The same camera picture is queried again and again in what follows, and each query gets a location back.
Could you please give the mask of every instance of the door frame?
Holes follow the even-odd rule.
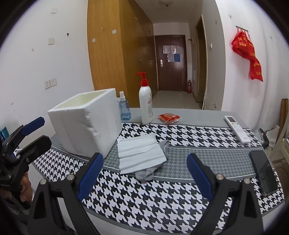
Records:
[[[186,70],[186,86],[184,86],[185,89],[187,89],[187,81],[188,81],[188,58],[187,58],[187,44],[186,44],[186,36],[185,35],[155,35],[156,37],[162,37],[162,36],[170,36],[170,37],[181,37],[184,42],[184,63],[185,63],[185,70]],[[155,56],[156,56],[156,62],[157,62],[157,74],[158,74],[158,90],[159,90],[159,72],[160,72],[160,63],[158,61],[158,58],[160,57],[159,50],[158,50],[158,44],[155,39]]]
[[[198,43],[198,30],[197,30],[197,26],[200,23],[200,21],[202,21],[202,25],[203,25],[203,30],[204,30],[204,36],[205,36],[205,45],[206,45],[206,85],[205,85],[205,94],[204,94],[204,100],[203,100],[203,107],[202,109],[204,109],[205,107],[205,100],[206,100],[206,96],[207,96],[207,84],[208,84],[208,49],[207,49],[207,37],[206,37],[206,31],[205,31],[205,24],[204,24],[204,18],[203,15],[201,15],[201,17],[199,18],[199,20],[197,21],[196,25],[195,25],[195,33],[196,33],[196,43],[197,43],[197,54],[198,54],[198,78],[197,78],[197,94],[195,99],[197,100],[198,94],[199,94],[199,79],[200,79],[200,52],[199,52],[199,43]]]

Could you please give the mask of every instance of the remote control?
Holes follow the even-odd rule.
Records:
[[[225,116],[225,119],[227,123],[231,126],[234,133],[238,137],[239,141],[242,144],[248,144],[251,142],[250,138],[246,134],[246,132],[243,130],[243,128],[237,123],[237,121],[232,116]]]

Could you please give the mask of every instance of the styrofoam box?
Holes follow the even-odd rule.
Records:
[[[115,89],[78,94],[48,115],[65,150],[86,157],[105,158],[122,129]]]

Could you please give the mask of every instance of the bottle label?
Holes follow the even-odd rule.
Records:
[[[153,102],[151,100],[151,96],[150,96],[147,103],[149,105],[149,117],[151,118],[153,116]]]

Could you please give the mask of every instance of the gray tabletop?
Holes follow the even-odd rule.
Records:
[[[140,108],[130,108],[131,120],[129,122],[141,123]],[[168,109],[153,108],[153,124],[162,124],[158,116],[164,113],[173,113],[179,115],[182,120],[176,124],[193,125],[193,126],[213,126],[213,127],[230,127],[225,121],[224,116],[233,116],[242,128],[248,128],[241,118],[233,112],[199,110],[199,109]]]

